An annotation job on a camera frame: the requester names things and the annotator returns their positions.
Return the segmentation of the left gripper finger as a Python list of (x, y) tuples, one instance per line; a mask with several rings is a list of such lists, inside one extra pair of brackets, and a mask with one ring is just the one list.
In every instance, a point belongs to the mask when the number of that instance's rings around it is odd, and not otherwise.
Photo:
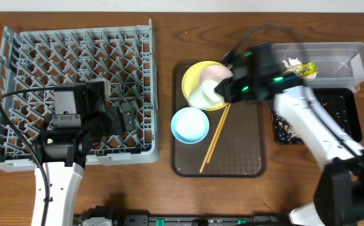
[(122, 114), (118, 107), (109, 108), (109, 119), (110, 119), (110, 135), (120, 135), (124, 132), (124, 127), (122, 123)]
[(135, 117), (132, 105), (128, 102), (124, 102), (121, 104), (121, 107), (122, 107), (122, 115), (123, 115), (125, 130), (133, 131), (135, 129), (134, 125)]

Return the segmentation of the white plastic cup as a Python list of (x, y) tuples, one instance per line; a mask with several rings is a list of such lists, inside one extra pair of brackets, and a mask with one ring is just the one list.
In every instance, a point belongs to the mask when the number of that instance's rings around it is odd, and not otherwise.
[(216, 80), (205, 80), (197, 89), (192, 91), (188, 97), (189, 105), (198, 109), (206, 110), (224, 103), (224, 98), (215, 92), (220, 82)]

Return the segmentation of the rice food scraps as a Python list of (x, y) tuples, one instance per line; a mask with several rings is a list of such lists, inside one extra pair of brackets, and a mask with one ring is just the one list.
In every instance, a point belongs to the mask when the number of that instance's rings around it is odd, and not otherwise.
[[(336, 121), (336, 123), (349, 135), (353, 135), (348, 108), (342, 96), (322, 95), (318, 97), (325, 111)], [(275, 112), (272, 114), (276, 141), (280, 144), (302, 144), (297, 131)]]

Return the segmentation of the green orange snack wrapper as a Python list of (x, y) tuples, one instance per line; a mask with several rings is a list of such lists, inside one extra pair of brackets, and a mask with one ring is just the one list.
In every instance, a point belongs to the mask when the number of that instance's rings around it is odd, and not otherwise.
[(290, 68), (290, 71), (294, 72), (298, 77), (303, 78), (315, 78), (318, 73), (317, 66), (314, 62), (295, 65)]

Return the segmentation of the pink white bowl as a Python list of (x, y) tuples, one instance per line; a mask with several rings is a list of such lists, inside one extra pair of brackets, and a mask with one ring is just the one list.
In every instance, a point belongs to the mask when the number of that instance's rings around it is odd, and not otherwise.
[(213, 80), (220, 83), (226, 78), (233, 76), (233, 73), (223, 65), (210, 65), (204, 68), (199, 77), (199, 84), (201, 85), (206, 80)]

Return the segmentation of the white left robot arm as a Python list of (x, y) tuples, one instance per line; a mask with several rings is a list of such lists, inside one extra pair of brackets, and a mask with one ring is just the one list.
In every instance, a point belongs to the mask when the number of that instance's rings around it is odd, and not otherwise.
[(104, 136), (132, 132), (131, 105), (106, 107), (110, 82), (105, 78), (52, 87), (54, 113), (35, 142), (36, 174), (33, 225), (71, 225), (88, 152)]

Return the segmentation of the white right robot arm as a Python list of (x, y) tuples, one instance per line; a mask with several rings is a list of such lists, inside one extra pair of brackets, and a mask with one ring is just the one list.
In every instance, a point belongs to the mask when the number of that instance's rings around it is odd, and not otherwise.
[(364, 220), (364, 147), (323, 109), (294, 66), (276, 60), (272, 44), (239, 54), (228, 52), (222, 63), (233, 76), (215, 87), (225, 102), (267, 101), (299, 134), (322, 171), (313, 202), (291, 210), (291, 225), (356, 225)]

